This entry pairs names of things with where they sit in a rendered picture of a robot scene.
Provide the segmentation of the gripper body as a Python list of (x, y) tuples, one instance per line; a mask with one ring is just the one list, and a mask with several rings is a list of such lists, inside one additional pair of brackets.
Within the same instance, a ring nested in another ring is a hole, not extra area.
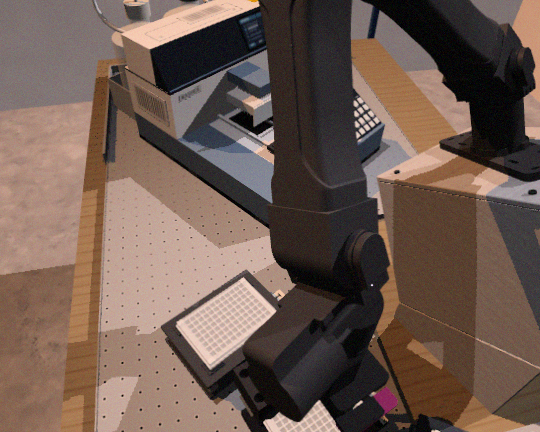
[(342, 432), (362, 432), (385, 413), (373, 396), (354, 408), (372, 392), (382, 388), (389, 379), (388, 372), (368, 347), (359, 353), (347, 355), (348, 359), (363, 355), (354, 381), (329, 399), (324, 396), (319, 399)]

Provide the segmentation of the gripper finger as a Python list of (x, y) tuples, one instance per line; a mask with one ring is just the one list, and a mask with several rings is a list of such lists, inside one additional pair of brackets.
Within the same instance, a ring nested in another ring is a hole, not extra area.
[(377, 402), (384, 409), (384, 411), (385, 411), (384, 415), (387, 414), (389, 411), (391, 411), (393, 408), (395, 408), (397, 403), (398, 403), (396, 397), (392, 394), (392, 392), (387, 387), (382, 389), (380, 392), (375, 394), (373, 397), (377, 400)]

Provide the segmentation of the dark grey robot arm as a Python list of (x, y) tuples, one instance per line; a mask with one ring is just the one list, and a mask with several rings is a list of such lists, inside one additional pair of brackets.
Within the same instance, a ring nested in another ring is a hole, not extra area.
[[(525, 134), (523, 98), (536, 89), (536, 65), (510, 24), (499, 26), (470, 0), (361, 1), (412, 37), (457, 102), (469, 102), (472, 131), (440, 140), (440, 149), (540, 180), (540, 145)], [(233, 373), (259, 424), (278, 413), (301, 422), (322, 396), (354, 381), (363, 355), (347, 355), (373, 337), (390, 261), (358, 149), (352, 0), (258, 2), (274, 126), (271, 250), (296, 285), (244, 342), (247, 361)]]

